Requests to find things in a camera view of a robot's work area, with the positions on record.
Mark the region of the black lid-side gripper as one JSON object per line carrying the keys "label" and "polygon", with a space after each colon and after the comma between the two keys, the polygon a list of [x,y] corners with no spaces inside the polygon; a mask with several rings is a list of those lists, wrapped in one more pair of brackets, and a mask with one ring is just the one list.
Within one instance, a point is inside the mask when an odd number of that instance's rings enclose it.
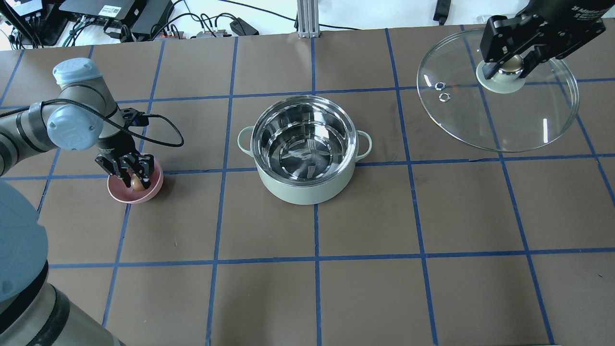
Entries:
{"label": "black lid-side gripper", "polygon": [[530,0],[514,17],[488,18],[480,42],[486,80],[502,73],[513,55],[523,57],[520,77],[551,58],[563,59],[605,31],[605,0]]}

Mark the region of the black egg-side gripper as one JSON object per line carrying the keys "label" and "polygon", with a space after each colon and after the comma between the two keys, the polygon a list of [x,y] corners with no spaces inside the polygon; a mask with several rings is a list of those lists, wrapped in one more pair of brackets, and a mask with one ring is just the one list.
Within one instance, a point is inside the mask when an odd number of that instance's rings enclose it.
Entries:
{"label": "black egg-side gripper", "polygon": [[99,139],[97,149],[95,162],[107,174],[117,176],[125,188],[132,188],[133,176],[137,176],[145,188],[151,186],[154,156],[138,151],[132,139]]}

